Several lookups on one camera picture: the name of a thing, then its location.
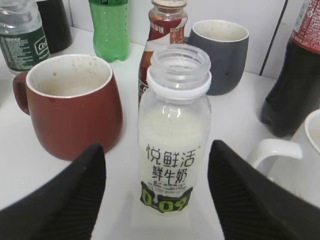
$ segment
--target ceramic mug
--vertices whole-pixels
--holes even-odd
[[[279,157],[267,173],[268,178],[320,207],[320,110],[305,119],[291,141],[263,140],[252,150],[247,161],[257,168],[271,156]]]
[[[120,138],[118,87],[101,58],[67,54],[47,59],[15,77],[13,91],[41,145],[59,159],[73,161],[92,143],[107,152]]]
[[[249,31],[234,22],[196,22],[187,44],[204,50],[211,60],[211,86],[208,95],[223,95],[239,83],[246,65]]]

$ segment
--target mug handle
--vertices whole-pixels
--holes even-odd
[[[247,162],[255,169],[266,158],[272,156],[284,156],[294,159],[302,159],[303,151],[298,143],[281,140],[265,139],[249,153]]]
[[[19,108],[30,115],[26,87],[27,74],[27,72],[22,72],[13,79],[13,93]]]

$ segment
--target red mug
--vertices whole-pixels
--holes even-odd
[[[111,66],[85,54],[49,58],[13,80],[15,99],[53,156],[73,161],[92,143],[119,140],[123,112]]]

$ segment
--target white tile wall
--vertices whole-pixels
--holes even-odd
[[[304,0],[289,0],[274,38],[263,76],[278,78],[285,58],[286,45],[303,3]]]
[[[69,0],[73,25],[93,31],[88,0]],[[258,74],[261,70],[285,0],[189,0],[186,35],[192,25],[205,19],[237,22],[250,31],[245,70]],[[144,45],[149,33],[148,12],[151,0],[129,0],[131,41]]]
[[[73,26],[69,0],[63,0],[63,5],[64,5],[66,17],[68,18],[69,25]]]

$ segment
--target white mug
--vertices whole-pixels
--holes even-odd
[[[247,161],[257,168],[271,156],[279,157],[267,177],[320,207],[320,110],[305,119],[291,141],[265,139],[251,151]]]

